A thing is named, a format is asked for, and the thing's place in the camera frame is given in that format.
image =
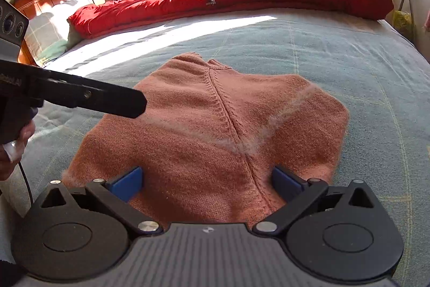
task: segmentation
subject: pillow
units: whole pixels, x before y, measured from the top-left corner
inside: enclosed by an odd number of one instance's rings
[[[90,3],[92,0],[66,0],[30,20],[25,42],[37,65],[45,67],[82,40],[67,18]]]

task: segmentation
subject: sweater seam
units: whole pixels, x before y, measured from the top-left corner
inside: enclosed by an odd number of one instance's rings
[[[231,109],[231,111],[229,111],[229,109],[227,108],[227,104],[224,101],[222,95],[221,95],[221,90],[222,88],[220,87],[221,85],[219,84],[218,80],[216,79],[216,77],[212,77],[210,69],[208,71],[208,77],[209,77],[209,82],[212,86],[212,89],[214,90],[216,96],[218,97],[218,99],[221,102],[222,105],[222,109],[224,111],[224,115],[227,118],[229,124],[231,125],[231,129],[232,132],[234,133],[235,136],[235,142],[236,144],[238,144],[238,150],[239,150],[239,154],[242,157],[242,159],[245,162],[246,165],[246,170],[248,171],[248,175],[250,176],[250,178],[252,179],[252,181],[254,182],[254,186],[256,188],[256,190],[258,191],[258,193],[260,194],[261,198],[263,199],[263,201],[265,201],[266,205],[268,208],[270,208],[270,210],[273,212],[276,210],[276,208],[270,203],[269,199],[267,198],[266,194],[263,192],[262,187],[260,186],[258,179],[255,177],[254,172],[252,171],[252,166],[251,166],[251,162],[249,160],[249,156],[248,154],[244,153],[244,152],[240,152],[240,144],[242,143],[238,128],[236,127],[236,123],[232,118],[232,115],[234,116],[235,113],[233,112],[233,109]]]

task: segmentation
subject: ribbed black surface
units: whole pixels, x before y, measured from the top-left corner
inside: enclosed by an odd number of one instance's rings
[[[18,287],[54,287],[25,278]],[[298,269],[277,241],[258,238],[243,224],[173,224],[155,238],[141,238],[114,269],[69,287],[328,287]],[[394,287],[388,281],[368,287]]]

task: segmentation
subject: metal screw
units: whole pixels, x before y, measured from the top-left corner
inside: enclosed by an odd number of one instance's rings
[[[272,222],[259,222],[255,228],[260,232],[274,232],[278,226]]]
[[[214,232],[214,231],[215,231],[215,229],[214,229],[214,228],[212,228],[212,227],[210,227],[210,226],[208,226],[207,228],[203,229],[202,231],[203,231],[204,233],[211,233],[211,232]]]
[[[146,220],[144,222],[139,223],[137,227],[140,231],[154,232],[158,230],[160,225],[158,225],[158,223],[156,222],[153,222],[152,220]]]

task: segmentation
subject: yellow bag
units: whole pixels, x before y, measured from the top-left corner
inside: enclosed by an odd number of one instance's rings
[[[411,43],[414,42],[414,25],[412,23],[412,17],[409,13],[395,10],[393,13],[393,27],[398,33],[400,33]]]

